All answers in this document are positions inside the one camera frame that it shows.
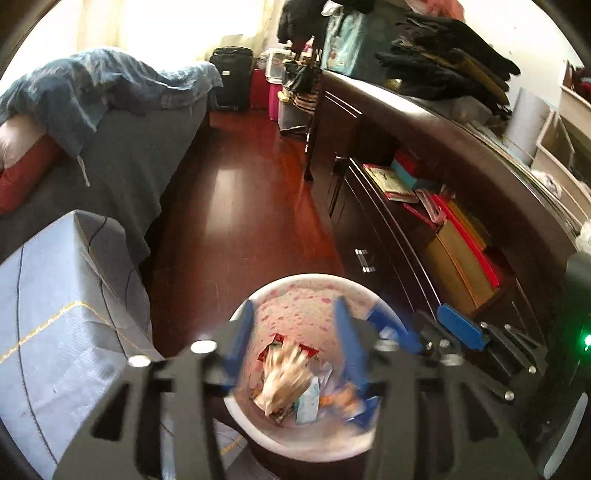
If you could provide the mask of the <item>white floral trash bin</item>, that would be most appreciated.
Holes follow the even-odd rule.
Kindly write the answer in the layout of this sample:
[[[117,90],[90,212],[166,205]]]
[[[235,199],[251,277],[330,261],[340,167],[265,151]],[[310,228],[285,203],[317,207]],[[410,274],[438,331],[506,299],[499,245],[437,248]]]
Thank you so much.
[[[376,293],[352,280],[301,274],[259,288],[247,303],[254,325],[235,390],[224,403],[249,440],[289,459],[329,463],[372,447],[380,401],[356,388],[353,357],[339,340],[335,303],[370,321],[370,338],[408,330]]]

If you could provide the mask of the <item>brown crumpled wrapper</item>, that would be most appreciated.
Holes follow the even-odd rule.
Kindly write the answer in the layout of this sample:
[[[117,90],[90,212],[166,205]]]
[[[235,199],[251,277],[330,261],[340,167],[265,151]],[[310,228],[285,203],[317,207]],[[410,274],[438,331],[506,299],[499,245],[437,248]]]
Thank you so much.
[[[294,404],[314,377],[308,368],[308,353],[291,339],[270,346],[263,365],[263,388],[253,402],[270,416]]]

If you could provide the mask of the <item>red folder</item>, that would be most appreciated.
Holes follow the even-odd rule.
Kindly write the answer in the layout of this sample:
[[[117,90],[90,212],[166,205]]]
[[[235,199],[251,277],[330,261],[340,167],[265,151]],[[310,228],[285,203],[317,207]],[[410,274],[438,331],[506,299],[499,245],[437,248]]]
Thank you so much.
[[[477,272],[486,278],[492,289],[498,289],[502,284],[502,275],[501,270],[487,255],[486,250],[490,246],[488,233],[471,220],[453,198],[424,188],[417,189],[415,196],[418,200],[416,207],[406,204],[404,208],[439,235],[446,225],[450,225],[460,238],[460,246],[468,250],[469,259],[478,265]]]

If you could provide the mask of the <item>dark wooden cabinet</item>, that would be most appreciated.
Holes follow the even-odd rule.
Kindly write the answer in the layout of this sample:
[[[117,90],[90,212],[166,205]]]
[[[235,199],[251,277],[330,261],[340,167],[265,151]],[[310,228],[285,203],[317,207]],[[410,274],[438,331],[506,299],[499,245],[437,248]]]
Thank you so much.
[[[394,170],[414,193],[453,198],[488,233],[501,286],[487,284],[450,225],[439,235],[404,208],[417,203],[388,200],[363,164]],[[531,179],[465,128],[383,87],[325,72],[304,177],[346,275],[401,317],[448,304],[476,322],[550,338],[572,229]]]

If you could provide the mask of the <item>book with beige cover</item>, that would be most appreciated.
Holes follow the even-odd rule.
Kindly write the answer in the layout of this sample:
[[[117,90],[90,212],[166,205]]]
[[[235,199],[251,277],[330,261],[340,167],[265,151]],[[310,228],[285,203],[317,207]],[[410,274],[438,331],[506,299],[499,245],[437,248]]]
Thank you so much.
[[[418,203],[417,195],[401,180],[394,170],[372,164],[363,164],[363,171],[374,181],[390,201]]]

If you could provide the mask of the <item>blue checked tablecloth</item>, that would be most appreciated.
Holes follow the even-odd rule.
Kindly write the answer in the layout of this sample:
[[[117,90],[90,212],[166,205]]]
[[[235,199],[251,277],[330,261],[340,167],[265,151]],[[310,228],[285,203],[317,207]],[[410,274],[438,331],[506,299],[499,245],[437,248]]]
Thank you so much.
[[[56,472],[129,358],[159,361],[122,226],[81,210],[1,265],[1,425],[27,468]]]

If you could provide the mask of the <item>white stacking baskets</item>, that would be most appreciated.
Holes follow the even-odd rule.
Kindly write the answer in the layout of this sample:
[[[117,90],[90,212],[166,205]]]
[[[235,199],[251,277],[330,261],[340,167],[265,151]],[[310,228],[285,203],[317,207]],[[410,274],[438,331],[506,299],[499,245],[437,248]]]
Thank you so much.
[[[590,72],[566,66],[559,106],[536,140],[532,174],[579,223],[590,220]]]

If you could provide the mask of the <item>bed with grey sheet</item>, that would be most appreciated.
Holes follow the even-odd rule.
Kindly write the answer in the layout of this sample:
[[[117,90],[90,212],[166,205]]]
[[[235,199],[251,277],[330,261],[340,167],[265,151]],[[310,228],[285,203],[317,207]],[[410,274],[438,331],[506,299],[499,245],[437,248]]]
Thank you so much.
[[[216,89],[178,109],[145,115],[111,109],[75,158],[46,131],[14,166],[1,169],[2,256],[62,215],[83,210],[116,220],[133,263],[141,263],[150,253],[145,236],[160,215],[162,195]]]

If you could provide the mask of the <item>pink storage box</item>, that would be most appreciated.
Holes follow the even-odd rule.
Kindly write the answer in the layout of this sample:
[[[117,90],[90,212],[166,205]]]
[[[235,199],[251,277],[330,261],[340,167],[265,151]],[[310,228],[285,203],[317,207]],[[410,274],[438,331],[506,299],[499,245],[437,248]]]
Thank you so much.
[[[269,113],[270,121],[276,122],[279,118],[279,94],[283,90],[283,85],[280,82],[269,83],[269,104],[267,104],[267,113]]]

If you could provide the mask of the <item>stack of folded dark clothes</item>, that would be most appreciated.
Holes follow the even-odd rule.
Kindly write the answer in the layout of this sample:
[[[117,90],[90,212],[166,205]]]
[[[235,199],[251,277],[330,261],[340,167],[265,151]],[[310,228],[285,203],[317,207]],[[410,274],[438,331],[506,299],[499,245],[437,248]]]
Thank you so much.
[[[410,13],[397,37],[375,57],[401,95],[428,101],[473,97],[491,112],[506,110],[509,81],[521,70],[464,22]]]

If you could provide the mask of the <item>black suitcase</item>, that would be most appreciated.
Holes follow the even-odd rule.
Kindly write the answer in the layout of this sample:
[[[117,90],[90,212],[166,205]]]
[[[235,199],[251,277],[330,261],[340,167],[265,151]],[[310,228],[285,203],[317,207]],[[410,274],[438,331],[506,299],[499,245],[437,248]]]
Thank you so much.
[[[217,109],[247,109],[252,82],[252,50],[239,46],[216,48],[209,62],[214,64],[222,79],[222,86],[215,93]]]

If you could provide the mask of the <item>teal shopping bag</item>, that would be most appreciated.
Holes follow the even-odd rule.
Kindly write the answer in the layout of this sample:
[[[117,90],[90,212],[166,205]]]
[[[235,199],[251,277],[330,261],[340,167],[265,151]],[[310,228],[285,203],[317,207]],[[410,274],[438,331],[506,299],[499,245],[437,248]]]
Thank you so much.
[[[398,36],[396,24],[404,18],[404,9],[387,2],[377,1],[369,14],[339,7],[329,17],[322,48],[322,70],[383,84],[386,70],[376,53],[390,51]]]

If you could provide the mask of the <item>blue duvet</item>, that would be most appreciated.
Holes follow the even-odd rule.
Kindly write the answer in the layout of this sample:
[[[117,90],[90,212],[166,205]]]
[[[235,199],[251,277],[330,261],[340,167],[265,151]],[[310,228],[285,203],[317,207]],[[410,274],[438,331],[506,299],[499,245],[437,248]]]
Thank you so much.
[[[211,62],[157,71],[123,51],[100,48],[20,77],[1,96],[1,121],[29,115],[75,158],[111,109],[145,115],[183,108],[221,86],[221,74]]]

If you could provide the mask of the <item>white curtain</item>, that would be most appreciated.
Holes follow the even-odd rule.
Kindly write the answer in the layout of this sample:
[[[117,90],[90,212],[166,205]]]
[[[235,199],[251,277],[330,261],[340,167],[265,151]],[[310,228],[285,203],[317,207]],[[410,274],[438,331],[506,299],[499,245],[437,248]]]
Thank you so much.
[[[280,1],[83,1],[76,48],[117,48],[158,68],[239,46],[259,54],[276,38]]]

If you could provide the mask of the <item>hanging dark jackets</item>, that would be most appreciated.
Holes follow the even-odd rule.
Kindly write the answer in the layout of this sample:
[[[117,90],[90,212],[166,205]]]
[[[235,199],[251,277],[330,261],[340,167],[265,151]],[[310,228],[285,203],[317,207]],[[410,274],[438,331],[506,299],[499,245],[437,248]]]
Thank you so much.
[[[287,0],[283,3],[280,22],[277,27],[277,40],[281,44],[288,41],[297,45],[315,38],[324,42],[328,18],[322,15],[325,0]]]

